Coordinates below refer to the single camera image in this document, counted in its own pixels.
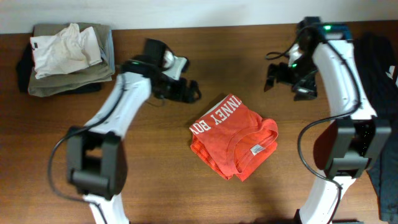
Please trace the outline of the orange printed t-shirt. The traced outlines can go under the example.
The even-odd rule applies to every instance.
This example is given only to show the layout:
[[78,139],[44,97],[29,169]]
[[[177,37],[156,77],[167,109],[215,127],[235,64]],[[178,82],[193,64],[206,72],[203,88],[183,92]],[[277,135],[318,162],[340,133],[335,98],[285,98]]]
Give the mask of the orange printed t-shirt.
[[273,119],[250,110],[229,94],[190,127],[191,150],[222,178],[245,181],[276,149]]

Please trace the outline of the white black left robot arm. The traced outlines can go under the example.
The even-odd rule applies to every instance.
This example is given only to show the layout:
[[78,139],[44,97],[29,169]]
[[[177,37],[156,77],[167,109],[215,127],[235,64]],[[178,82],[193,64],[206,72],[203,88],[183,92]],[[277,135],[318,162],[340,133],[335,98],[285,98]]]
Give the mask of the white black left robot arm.
[[122,189],[127,179],[123,141],[139,108],[150,96],[194,103],[198,83],[181,75],[190,66],[160,40],[146,39],[140,55],[119,67],[115,86],[100,110],[67,134],[67,181],[90,205],[96,223],[129,223]]

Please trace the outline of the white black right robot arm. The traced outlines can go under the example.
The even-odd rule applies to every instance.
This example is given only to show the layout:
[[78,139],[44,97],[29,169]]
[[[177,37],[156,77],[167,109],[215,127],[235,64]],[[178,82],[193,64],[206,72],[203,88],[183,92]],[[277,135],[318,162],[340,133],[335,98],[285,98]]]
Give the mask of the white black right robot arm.
[[328,126],[315,141],[316,166],[310,169],[315,181],[294,222],[332,223],[348,188],[374,165],[391,125],[377,116],[365,94],[346,24],[305,17],[297,24],[292,45],[284,52],[269,52],[266,59],[265,90],[275,83],[289,85],[297,101],[315,99],[315,76],[322,77],[330,107],[323,122]]

